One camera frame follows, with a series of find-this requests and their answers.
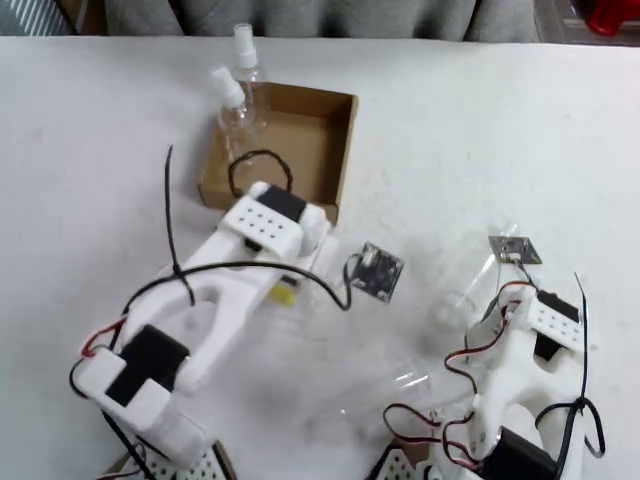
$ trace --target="white 3d-printed part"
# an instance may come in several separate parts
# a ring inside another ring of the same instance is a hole
[[[297,254],[302,244],[300,225],[247,195],[224,216],[220,228],[253,240],[278,258]]]
[[[574,352],[584,352],[582,325],[547,307],[537,298],[531,300],[527,322],[534,330]]]

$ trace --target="red wire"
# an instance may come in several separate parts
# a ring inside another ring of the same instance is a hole
[[[93,347],[93,342],[95,342],[100,335],[104,335],[105,333],[109,333],[112,330],[115,330],[121,327],[126,320],[127,320],[127,317],[122,317],[117,322],[112,323],[111,325],[104,327],[101,330],[98,330],[93,335],[91,335],[89,339],[85,342],[84,346],[82,347],[82,350],[80,350],[80,355],[82,355],[82,357],[84,358],[93,357],[96,354],[96,350]]]
[[[409,435],[402,435],[402,434],[397,433],[393,429],[393,427],[389,423],[389,419],[387,418],[387,413],[392,408],[400,408],[400,409],[403,409],[403,410],[407,410],[408,412],[410,412],[411,414],[415,415],[421,421],[425,422],[427,425],[429,425],[431,427],[439,427],[440,425],[442,425],[442,422],[431,420],[431,419],[425,417],[420,412],[418,412],[416,409],[414,409],[413,407],[410,407],[409,405],[407,405],[405,403],[392,403],[392,404],[388,405],[387,408],[384,409],[384,412],[382,413],[382,420],[384,421],[384,424],[389,429],[389,431],[397,439],[399,439],[399,440],[401,440],[404,443],[407,443],[409,445],[420,445],[420,444],[423,444],[423,443],[441,443],[442,442],[441,439],[436,438],[436,437],[409,436]],[[449,446],[451,446],[451,447],[455,447],[455,448],[459,449],[460,451],[462,451],[462,453],[467,458],[469,458],[470,460],[473,460],[473,458],[471,457],[471,454],[469,453],[469,451],[467,450],[467,447],[464,444],[462,444],[460,442],[456,442],[456,441],[448,441],[447,444]]]
[[[451,456],[451,452],[449,451],[449,447],[451,445],[454,445],[454,443],[455,443],[455,446],[457,446],[459,445],[459,443],[452,442],[452,441],[449,441],[449,439],[447,439],[447,430],[451,425],[465,425],[469,423],[474,415],[475,415],[475,412],[471,412],[462,420],[452,420],[450,422],[447,422],[444,428],[442,429],[442,449],[444,450],[444,454],[447,456],[447,458],[451,463],[455,463],[456,465],[460,465],[461,467],[468,468],[469,470],[477,469],[480,466],[480,461],[473,458],[469,453],[469,451],[466,449],[466,447],[464,448],[463,453],[470,460],[470,462],[467,462],[466,460],[463,460],[460,458],[453,458]]]
[[[504,307],[500,307],[500,295],[502,294],[502,292],[505,290],[505,288],[510,287],[510,286],[515,286],[515,285],[523,285],[523,286],[531,286],[530,283],[528,282],[523,282],[520,280],[515,280],[512,282],[507,282],[504,285],[502,285],[502,287],[500,287],[500,290],[498,291],[498,295],[497,295],[497,305],[500,308],[500,315],[502,317],[502,325],[500,327],[500,331],[498,332],[498,334],[496,335],[496,337],[489,343],[487,343],[486,345],[483,345],[481,347],[474,347],[474,348],[464,348],[462,350],[457,350],[455,352],[450,353],[449,355],[447,355],[444,359],[444,366],[447,370],[449,370],[450,372],[456,373],[458,375],[462,375],[463,377],[467,378],[470,382],[471,382],[471,386],[473,387],[473,393],[477,394],[478,393],[478,385],[475,381],[475,379],[473,378],[473,376],[468,373],[465,372],[464,370],[460,370],[458,368],[452,367],[451,365],[449,365],[449,361],[453,360],[456,357],[460,357],[460,356],[468,356],[468,355],[474,355],[477,353],[482,353],[482,352],[486,352],[487,350],[493,348],[496,343],[498,343],[498,341],[500,340],[500,338],[502,338],[502,335],[504,334],[507,325],[508,325],[508,321],[505,318],[505,314],[506,314],[506,310],[507,307],[509,305],[519,305],[520,301],[519,300],[512,300],[510,302],[507,303],[507,305],[505,305]],[[478,468],[480,461],[476,460],[475,458],[473,458],[468,450],[466,448],[464,448],[462,451],[465,454],[465,456],[472,462],[467,462],[466,460],[463,459],[459,459],[459,458],[453,458],[451,456],[451,452],[449,451],[449,447],[450,446],[456,446],[457,448],[459,443],[458,442],[451,442],[447,439],[447,430],[449,429],[449,427],[451,427],[451,425],[465,425],[468,422],[471,421],[471,419],[473,418],[473,416],[475,415],[475,412],[471,412],[469,415],[467,415],[464,419],[462,420],[452,420],[450,422],[448,422],[444,428],[442,429],[442,448],[444,450],[445,455],[447,456],[447,458],[449,459],[449,461],[451,461],[452,463],[455,463],[456,465],[460,465],[462,467],[468,468],[470,470],[475,470]]]

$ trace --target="red object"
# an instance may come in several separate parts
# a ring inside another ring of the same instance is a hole
[[[587,25],[598,35],[613,37],[626,20],[640,17],[640,0],[598,0]]]

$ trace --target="circuit board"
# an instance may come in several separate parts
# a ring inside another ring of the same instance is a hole
[[[362,258],[356,265],[352,285],[372,297],[389,303],[396,288],[404,262],[367,242]]]

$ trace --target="cable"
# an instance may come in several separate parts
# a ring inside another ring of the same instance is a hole
[[[73,379],[74,374],[76,373],[77,368],[80,366],[80,364],[84,362],[84,357],[80,358],[78,361],[76,361],[76,363],[73,364],[73,366],[71,367],[71,370],[69,370],[69,387],[71,387],[71,390],[73,390],[73,393],[75,393],[78,397],[82,398],[83,400],[87,400],[89,397],[87,397],[84,393],[82,393],[80,391],[80,389],[78,389],[78,387],[76,386],[76,382]]]
[[[137,448],[137,447],[141,447],[142,455],[140,457],[146,463],[147,462],[147,449],[144,447],[143,443],[138,443],[138,444],[134,445],[134,448]],[[137,469],[132,470],[130,472],[105,473],[104,475],[100,475],[100,476],[96,477],[95,480],[115,480],[117,478],[127,478],[127,477],[132,477],[134,475],[137,475],[140,472],[141,472],[141,469],[140,469],[140,467],[138,467]]]
[[[511,260],[511,263],[513,263],[516,267],[518,267],[518,269],[522,273],[524,273],[524,276],[526,277],[529,285],[535,288],[536,292],[539,292],[540,289],[538,288],[538,285],[536,285],[536,282],[533,281],[533,278],[531,278],[531,275],[529,275],[529,272],[527,271],[527,269],[524,268],[524,264],[522,263],[522,260],[520,260],[519,258],[514,258],[513,260]]]
[[[463,453],[465,453],[466,457],[469,459],[469,461],[467,460],[463,460],[460,458],[454,458],[453,456],[451,456],[451,452],[449,451],[449,446],[452,445],[453,442],[449,441],[449,439],[447,438],[447,431],[449,430],[449,428],[452,425],[465,425],[467,423],[469,423],[471,421],[471,419],[474,417],[475,412],[471,412],[469,415],[467,415],[465,418],[463,418],[462,420],[451,420],[450,422],[447,422],[444,426],[444,428],[442,429],[442,449],[444,450],[444,454],[447,456],[447,458],[449,459],[449,461],[451,463],[454,463],[456,465],[459,465],[461,467],[465,467],[468,468],[469,470],[475,470],[478,468],[478,466],[480,465],[480,461],[476,460],[475,458],[473,458],[469,452],[466,450]]]
[[[95,342],[100,335],[109,333],[111,331],[119,330],[120,328],[122,328],[122,325],[126,320],[127,320],[127,317],[122,317],[117,322],[112,323],[111,325],[104,327],[98,330],[93,335],[91,335],[89,339],[85,342],[84,346],[82,347],[82,350],[80,350],[80,355],[82,355],[82,357],[84,358],[93,357],[95,355],[95,347],[93,346],[93,342]]]
[[[497,305],[497,308],[500,309],[501,315],[502,315],[502,325],[500,327],[500,330],[498,332],[498,334],[495,336],[495,338],[489,342],[486,345],[483,345],[481,347],[474,347],[474,348],[468,348],[467,345],[467,337],[465,335],[465,348],[461,349],[461,350],[456,350],[454,352],[451,352],[449,355],[447,355],[444,359],[444,367],[449,370],[452,373],[455,373],[457,375],[461,375],[463,377],[465,377],[467,380],[469,380],[469,382],[471,382],[471,387],[473,389],[473,393],[477,394],[478,393],[478,384],[475,380],[475,378],[473,378],[473,376],[464,371],[461,370],[459,368],[453,367],[451,366],[451,364],[449,363],[451,360],[453,360],[454,358],[457,357],[461,357],[461,356],[468,356],[468,355],[474,355],[477,353],[482,353],[482,352],[486,352],[487,350],[490,350],[491,348],[493,348],[495,346],[496,343],[498,343],[498,341],[500,340],[500,338],[502,338],[502,335],[504,334],[506,328],[507,328],[507,321],[505,319],[505,314],[506,314],[506,308],[509,305],[516,305],[519,304],[519,301],[510,301],[507,303],[507,305],[501,306],[500,305],[500,296],[502,295],[502,292],[504,292],[504,290],[508,287],[511,286],[515,286],[515,285],[522,285],[522,286],[532,286],[530,283],[528,282],[523,282],[520,280],[516,280],[513,282],[507,282],[504,285],[502,285],[502,287],[500,287],[500,290],[498,291],[498,294],[495,296],[495,298],[491,301],[491,305]],[[485,319],[488,318],[489,314],[491,312],[488,311],[487,314],[485,315]]]
[[[351,260],[351,258],[354,258],[354,256],[357,256],[358,258],[360,258],[360,254],[354,254],[351,257],[349,257],[349,260]],[[316,274],[311,273],[302,268],[299,268],[293,265],[287,265],[284,263],[258,262],[255,260],[240,260],[240,261],[234,261],[234,262],[208,263],[205,265],[199,265],[197,267],[188,268],[186,270],[183,270],[182,273],[185,276],[188,276],[188,275],[193,275],[195,273],[217,270],[219,268],[242,268],[242,267],[260,267],[260,268],[274,268],[276,270],[284,270],[287,272],[297,273],[298,275],[306,277],[309,280],[313,280],[318,285],[320,285],[324,289],[324,291],[326,291],[329,294],[331,299],[336,303],[336,305],[338,305],[338,307],[341,310],[347,311],[349,310],[349,308],[351,308],[351,275],[348,272],[349,260],[347,260],[347,262],[344,264],[344,268],[342,270],[342,278],[345,283],[345,291],[346,291],[346,298],[344,302],[340,299],[338,294],[331,288],[331,286],[326,281],[318,277]],[[129,309],[131,308],[131,304],[144,293],[148,292],[154,287],[157,287],[158,285],[162,285],[163,283],[167,283],[167,282],[172,282],[176,279],[178,279],[178,277],[175,274],[167,275],[165,277],[160,277],[155,280],[152,280],[151,282],[147,283],[143,287],[139,288],[131,296],[131,298],[125,305],[124,309],[122,310],[122,314],[127,315],[129,313]]]
[[[287,163],[284,160],[282,160],[280,155],[278,155],[277,153],[272,152],[271,150],[262,149],[262,150],[250,150],[240,155],[229,165],[229,170],[228,170],[229,189],[231,190],[231,193],[233,194],[233,196],[236,198],[240,198],[240,196],[242,195],[242,190],[240,190],[239,188],[236,188],[236,184],[235,184],[236,168],[238,168],[238,165],[240,165],[242,162],[251,160],[252,158],[257,157],[258,155],[268,155],[269,157],[274,158],[278,162],[280,167],[282,167],[282,171],[287,177],[287,192],[291,192],[291,189],[293,188],[293,174],[291,173],[291,167],[289,167],[289,165],[287,165]]]
[[[196,298],[193,294],[193,289],[189,282],[187,281],[186,276],[182,273],[182,269],[180,268],[180,264],[178,263],[178,256],[176,255],[176,246],[173,242],[173,227],[171,223],[171,192],[170,192],[170,172],[171,172],[171,154],[173,153],[173,145],[169,146],[169,151],[167,152],[167,159],[164,162],[164,215],[167,224],[167,238],[169,240],[169,250],[171,250],[171,261],[173,262],[173,273],[176,275],[180,281],[183,283],[184,287],[187,289],[189,293],[189,302],[191,302],[191,306],[193,307],[196,304]]]
[[[580,283],[580,278],[575,274],[576,281],[578,282],[578,288],[580,289],[580,293],[582,295],[582,329],[583,329],[583,365],[582,365],[582,385],[580,386],[580,396],[573,402],[564,402],[564,403],[555,403],[544,408],[536,417],[535,426],[536,428],[542,421],[542,419],[549,412],[559,408],[568,408],[567,412],[567,420],[564,426],[564,433],[562,435],[562,444],[560,445],[560,452],[558,453],[558,459],[556,460],[557,468],[556,475],[554,477],[555,480],[559,480],[562,477],[562,472],[564,471],[564,465],[567,460],[567,455],[569,454],[569,446],[571,445],[571,436],[573,433],[573,425],[575,422],[576,415],[578,413],[582,413],[585,407],[589,409],[591,415],[593,416],[593,420],[596,425],[596,432],[598,436],[598,450],[593,448],[593,445],[589,441],[589,439],[585,436],[584,442],[587,446],[589,452],[596,458],[601,458],[604,456],[606,452],[606,442],[604,437],[604,428],[602,426],[602,419],[600,418],[600,414],[598,409],[595,407],[593,402],[589,400],[585,393],[587,391],[587,374],[588,374],[588,328],[589,328],[589,320],[587,314],[587,297],[584,293],[584,289],[582,288],[582,284]]]
[[[133,461],[136,462],[138,467],[140,467],[140,470],[142,471],[142,473],[144,473],[145,478],[147,480],[156,480],[156,477],[153,475],[153,473],[151,473],[151,470],[149,470],[149,467],[147,467],[147,463],[145,462],[145,460],[143,460],[140,457],[140,455],[138,455],[138,452],[136,452],[135,447],[129,441],[129,439],[124,434],[122,429],[118,426],[116,421],[113,418],[111,418],[111,416],[109,416],[109,414],[107,414],[107,412],[105,412],[104,410],[102,410],[102,416],[107,421],[107,424],[111,427],[111,430],[113,430],[113,432],[120,439],[122,444],[125,446],[125,448],[129,452],[129,455],[131,455],[131,458],[133,458]]]
[[[391,422],[389,422],[389,419],[387,418],[387,414],[389,413],[389,411],[394,409],[394,408],[408,411],[409,413],[411,413],[412,415],[415,415],[416,417],[418,417],[419,420],[421,420],[422,422],[426,423],[430,427],[437,428],[442,424],[442,422],[431,420],[431,419],[425,417],[420,412],[418,412],[416,409],[414,409],[413,407],[410,407],[409,405],[407,405],[405,403],[398,403],[398,402],[392,403],[392,404],[388,405],[384,409],[384,411],[382,412],[382,421],[384,422],[384,424],[387,427],[387,429],[398,440],[401,440],[402,442],[407,443],[409,445],[420,445],[420,444],[423,444],[423,443],[441,443],[442,442],[442,440],[440,438],[437,438],[437,437],[409,436],[409,435],[402,435],[402,434],[396,432],[394,430],[394,428],[391,426]],[[469,451],[467,450],[467,447],[464,444],[462,444],[460,442],[456,442],[456,441],[449,441],[448,444],[449,444],[449,446],[455,447],[458,450],[460,450],[469,460],[473,460],[472,457],[471,457],[471,454],[469,453]]]

